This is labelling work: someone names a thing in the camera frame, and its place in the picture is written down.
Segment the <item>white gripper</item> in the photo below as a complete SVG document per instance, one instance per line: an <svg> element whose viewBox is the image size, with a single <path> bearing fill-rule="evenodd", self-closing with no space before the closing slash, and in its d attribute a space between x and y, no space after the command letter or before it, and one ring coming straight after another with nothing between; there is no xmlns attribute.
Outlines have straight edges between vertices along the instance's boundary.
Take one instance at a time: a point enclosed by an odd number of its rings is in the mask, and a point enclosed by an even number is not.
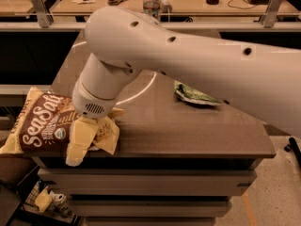
<svg viewBox="0 0 301 226"><path fill-rule="evenodd" d="M117 100L93 96L80 80L75 83L71 98L74 109L84 117L78 118L71 125L66 164L71 167L79 166L91 143L96 148L113 154L119 140L119 127L115 118L124 114L123 109L114 107Z"/></svg>

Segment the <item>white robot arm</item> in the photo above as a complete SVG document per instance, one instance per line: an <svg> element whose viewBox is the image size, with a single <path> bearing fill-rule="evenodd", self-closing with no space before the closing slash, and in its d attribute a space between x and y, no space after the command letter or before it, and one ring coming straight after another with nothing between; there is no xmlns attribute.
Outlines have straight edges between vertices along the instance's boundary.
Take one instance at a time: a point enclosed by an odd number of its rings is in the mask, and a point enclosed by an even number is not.
<svg viewBox="0 0 301 226"><path fill-rule="evenodd" d="M150 15L120 7L95 10L85 37L90 56L72 102L86 118L105 117L123 88L149 70L301 135L299 50L172 32Z"/></svg>

